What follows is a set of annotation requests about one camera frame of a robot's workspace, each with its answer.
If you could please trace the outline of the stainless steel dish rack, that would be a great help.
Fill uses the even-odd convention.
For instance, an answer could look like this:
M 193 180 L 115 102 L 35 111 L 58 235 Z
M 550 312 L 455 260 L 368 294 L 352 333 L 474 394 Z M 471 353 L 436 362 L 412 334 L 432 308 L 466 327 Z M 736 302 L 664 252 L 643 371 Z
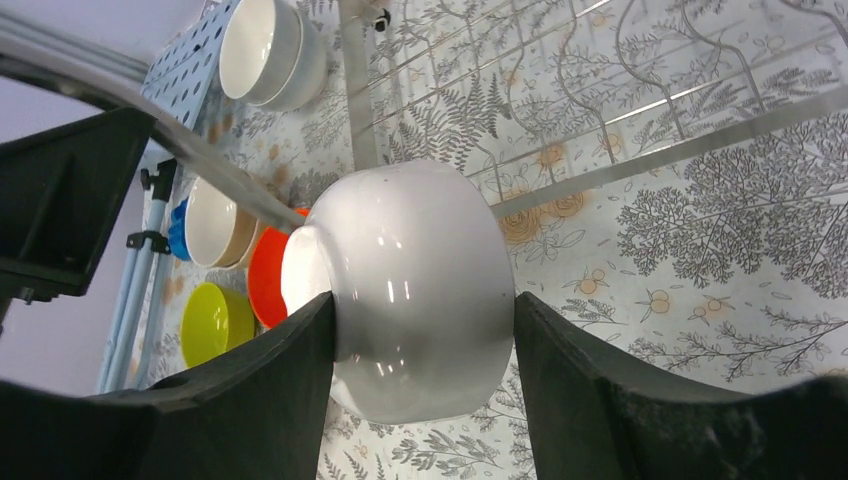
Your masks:
M 351 169 L 434 159 L 515 210 L 574 208 L 601 171 L 627 236 L 846 221 L 843 1 L 403 1 L 358 45 L 368 106 L 345 93 L 342 35 L 310 106 L 215 93 L 207 137 L 240 160 L 293 158 L 290 198 Z

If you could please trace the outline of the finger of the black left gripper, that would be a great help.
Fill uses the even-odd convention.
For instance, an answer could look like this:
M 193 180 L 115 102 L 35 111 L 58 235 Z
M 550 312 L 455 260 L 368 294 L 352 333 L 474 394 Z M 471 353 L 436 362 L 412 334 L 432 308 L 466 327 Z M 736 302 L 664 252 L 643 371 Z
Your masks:
M 120 108 L 2 144 L 2 297 L 86 294 L 153 129 Z

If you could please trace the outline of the orange bowl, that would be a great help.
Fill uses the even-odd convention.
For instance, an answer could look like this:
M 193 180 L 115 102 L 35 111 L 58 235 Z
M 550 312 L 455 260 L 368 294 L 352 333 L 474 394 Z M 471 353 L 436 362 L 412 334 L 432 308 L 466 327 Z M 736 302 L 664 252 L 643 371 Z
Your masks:
M 289 234 L 272 227 L 261 231 L 247 270 L 247 296 L 255 317 L 272 329 L 288 317 L 281 294 L 281 268 Z

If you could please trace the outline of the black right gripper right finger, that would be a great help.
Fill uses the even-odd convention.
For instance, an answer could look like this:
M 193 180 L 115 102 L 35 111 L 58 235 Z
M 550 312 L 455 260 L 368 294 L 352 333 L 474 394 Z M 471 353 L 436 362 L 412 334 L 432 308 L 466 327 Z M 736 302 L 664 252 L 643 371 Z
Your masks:
M 514 338 L 541 479 L 843 479 L 847 380 L 758 395 L 662 370 L 531 293 Z

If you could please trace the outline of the white bowl front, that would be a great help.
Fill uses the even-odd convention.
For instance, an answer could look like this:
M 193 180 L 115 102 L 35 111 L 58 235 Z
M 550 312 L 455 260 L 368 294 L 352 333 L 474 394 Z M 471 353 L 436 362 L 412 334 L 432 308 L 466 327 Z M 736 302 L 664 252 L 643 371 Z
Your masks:
M 318 97 L 328 77 L 327 47 L 319 30 L 303 13 L 297 13 L 301 27 L 298 56 L 280 90 L 258 107 L 273 112 L 289 112 L 304 107 Z

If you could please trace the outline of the beige bowl with flower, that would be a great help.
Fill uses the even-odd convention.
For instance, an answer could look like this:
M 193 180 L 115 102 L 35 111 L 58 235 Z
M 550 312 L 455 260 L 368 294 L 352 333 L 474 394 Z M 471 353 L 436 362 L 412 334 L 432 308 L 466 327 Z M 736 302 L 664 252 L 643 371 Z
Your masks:
M 256 221 L 255 226 L 254 226 L 254 230 L 252 232 L 251 239 L 250 239 L 250 241 L 247 245 L 245 252 L 243 253 L 243 255 L 240 257 L 240 259 L 236 263 L 227 266 L 226 270 L 246 269 L 249 266 L 250 261 L 252 259 L 252 256 L 254 254 L 256 245 L 259 242 L 259 239 L 260 239 L 263 231 L 266 228 L 267 228 L 267 226 L 263 222 L 261 222 L 259 220 Z

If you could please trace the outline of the lime green bowl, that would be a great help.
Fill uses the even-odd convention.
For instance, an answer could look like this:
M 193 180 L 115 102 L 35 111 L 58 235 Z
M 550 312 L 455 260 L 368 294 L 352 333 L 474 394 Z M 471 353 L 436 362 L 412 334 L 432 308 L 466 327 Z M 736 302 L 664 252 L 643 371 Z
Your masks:
M 253 339 L 255 317 L 245 294 L 204 282 L 189 296 L 179 332 L 187 368 L 194 368 Z

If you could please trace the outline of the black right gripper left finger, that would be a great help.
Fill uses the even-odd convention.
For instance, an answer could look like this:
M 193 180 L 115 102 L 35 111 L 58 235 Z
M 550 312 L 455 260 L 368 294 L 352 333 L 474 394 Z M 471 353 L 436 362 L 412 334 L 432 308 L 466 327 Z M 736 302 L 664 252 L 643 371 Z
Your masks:
M 5 479 L 312 479 L 335 355 L 333 298 L 153 386 L 68 397 L 1 385 Z

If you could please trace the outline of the white pink bowl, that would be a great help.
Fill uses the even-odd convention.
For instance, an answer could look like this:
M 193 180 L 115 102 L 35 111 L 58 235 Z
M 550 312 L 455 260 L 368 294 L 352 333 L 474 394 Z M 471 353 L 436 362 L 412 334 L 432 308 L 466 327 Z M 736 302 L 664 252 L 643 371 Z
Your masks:
M 332 295 L 330 394 L 372 423 L 471 414 L 494 394 L 512 355 L 505 239 L 480 192 L 437 161 L 333 183 L 287 241 L 280 292 L 290 312 Z

